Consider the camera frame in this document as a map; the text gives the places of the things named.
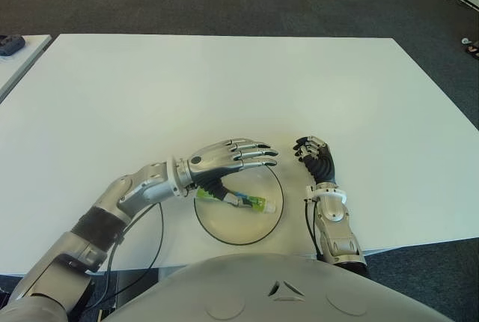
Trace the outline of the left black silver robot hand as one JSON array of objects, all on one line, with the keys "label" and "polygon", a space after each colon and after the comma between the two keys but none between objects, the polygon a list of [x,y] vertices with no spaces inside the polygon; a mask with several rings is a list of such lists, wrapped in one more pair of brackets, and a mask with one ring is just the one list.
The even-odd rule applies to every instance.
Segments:
[{"label": "left black silver robot hand", "polygon": [[230,174],[261,166],[274,166],[278,152],[264,142],[247,138],[228,139],[208,145],[177,165],[180,185],[200,187],[214,198],[234,207],[250,207],[251,203],[241,198],[222,183]]}]

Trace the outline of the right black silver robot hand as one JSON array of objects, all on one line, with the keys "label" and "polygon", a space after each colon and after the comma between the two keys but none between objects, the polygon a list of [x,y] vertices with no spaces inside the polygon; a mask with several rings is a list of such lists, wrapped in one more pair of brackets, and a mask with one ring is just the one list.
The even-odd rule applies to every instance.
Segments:
[{"label": "right black silver robot hand", "polygon": [[316,136],[305,136],[296,140],[293,149],[316,184],[335,183],[335,164],[326,142]]}]

